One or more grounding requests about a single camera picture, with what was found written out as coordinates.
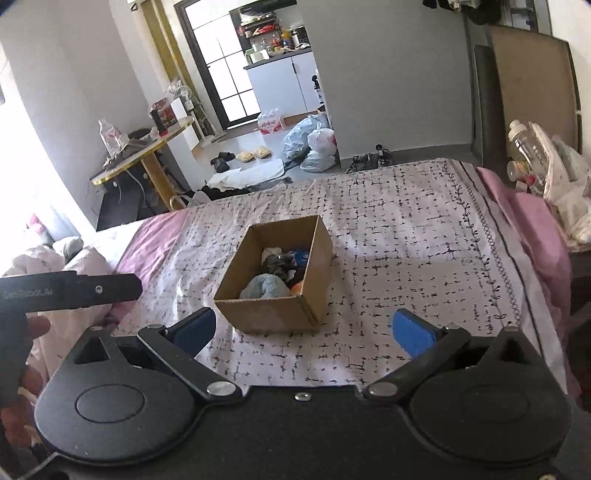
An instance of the glass door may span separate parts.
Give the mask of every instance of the glass door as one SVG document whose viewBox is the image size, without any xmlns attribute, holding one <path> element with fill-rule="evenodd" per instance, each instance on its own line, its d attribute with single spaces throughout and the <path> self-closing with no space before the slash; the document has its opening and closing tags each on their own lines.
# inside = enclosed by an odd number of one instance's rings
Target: glass door
<svg viewBox="0 0 591 480">
<path fill-rule="evenodd" d="M 203 15 L 207 1 L 211 0 L 190 5 L 182 2 L 177 4 L 177 11 L 185 20 L 185 35 L 203 83 L 222 128 L 226 129 L 255 119 L 261 110 L 244 70 L 246 58 L 230 15 L 201 24 L 207 19 Z"/>
</svg>

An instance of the hand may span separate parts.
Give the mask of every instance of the hand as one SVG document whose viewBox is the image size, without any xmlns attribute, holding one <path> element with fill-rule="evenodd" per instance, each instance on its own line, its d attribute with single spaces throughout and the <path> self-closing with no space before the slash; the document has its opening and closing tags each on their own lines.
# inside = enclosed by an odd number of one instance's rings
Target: hand
<svg viewBox="0 0 591 480">
<path fill-rule="evenodd" d="M 49 332 L 51 324 L 45 317 L 32 317 L 28 320 L 28 333 L 30 338 L 37 338 Z M 27 366 L 21 377 L 21 386 L 34 395 L 39 395 L 43 388 L 43 379 L 39 372 Z M 16 447 L 31 446 L 31 437 L 25 429 L 25 425 L 33 425 L 33 407 L 23 395 L 9 407 L 0 410 L 0 420 L 6 429 L 6 440 Z"/>
</svg>

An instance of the cable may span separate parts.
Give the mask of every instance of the cable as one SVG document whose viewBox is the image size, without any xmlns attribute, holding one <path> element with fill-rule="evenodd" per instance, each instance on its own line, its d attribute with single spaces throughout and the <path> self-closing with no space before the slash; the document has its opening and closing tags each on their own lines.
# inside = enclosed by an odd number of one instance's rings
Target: cable
<svg viewBox="0 0 591 480">
<path fill-rule="evenodd" d="M 148 199 L 146 198 L 146 191 L 144 190 L 144 186 L 142 185 L 142 183 L 137 178 L 135 178 L 129 170 L 125 170 L 125 171 L 129 174 L 129 176 L 131 178 L 133 178 L 135 180 L 135 182 L 139 185 L 139 188 L 142 189 L 142 195 L 144 198 L 144 206 L 152 213 L 152 215 L 156 215 L 156 212 L 154 212 L 152 210 L 152 207 L 150 205 L 148 205 Z"/>
</svg>

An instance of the bed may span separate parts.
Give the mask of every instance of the bed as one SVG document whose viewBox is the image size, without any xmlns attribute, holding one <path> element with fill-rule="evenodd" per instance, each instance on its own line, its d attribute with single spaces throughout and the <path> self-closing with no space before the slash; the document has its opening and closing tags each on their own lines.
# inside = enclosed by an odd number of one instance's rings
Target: bed
<svg viewBox="0 0 591 480">
<path fill-rule="evenodd" d="M 216 335 L 200 362 L 243 387 L 362 386 L 409 360 L 391 332 L 393 313 L 405 307 L 475 335 L 522 327 L 566 391 L 561 325 L 568 301 L 561 297 L 570 270 L 557 268 L 564 252 L 544 239 L 528 243 L 531 226 L 515 221 L 518 202 L 486 171 L 481 175 L 448 159 L 404 164 L 231 197 L 101 232 L 97 250 L 116 272 L 136 273 L 144 285 L 137 302 L 113 307 L 115 334 L 134 334 L 150 323 L 170 326 L 204 305 L 216 310 L 213 297 L 248 225 L 318 214 L 334 244 L 321 331 L 246 335 L 216 311 Z M 548 274 L 552 262 L 561 286 Z M 569 387 L 577 393 L 574 383 Z"/>
</svg>

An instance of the door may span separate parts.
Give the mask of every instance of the door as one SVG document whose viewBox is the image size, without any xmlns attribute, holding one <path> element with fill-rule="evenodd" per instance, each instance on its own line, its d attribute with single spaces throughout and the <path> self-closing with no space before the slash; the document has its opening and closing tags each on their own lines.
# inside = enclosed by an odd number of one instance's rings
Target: door
<svg viewBox="0 0 591 480">
<path fill-rule="evenodd" d="M 278 108 L 283 116 L 306 112 L 291 59 L 275 60 L 246 71 L 262 112 Z"/>
<path fill-rule="evenodd" d="M 312 77 L 316 75 L 316 60 L 312 52 L 295 55 L 291 58 L 294 64 L 298 81 L 300 82 L 301 93 L 306 103 L 306 112 L 314 112 L 320 106 L 318 94 L 314 90 Z"/>
<path fill-rule="evenodd" d="M 244 70 L 247 62 L 230 14 L 211 20 L 208 1 L 185 0 L 175 8 L 207 94 L 226 129 L 255 119 L 261 110 Z"/>
</svg>

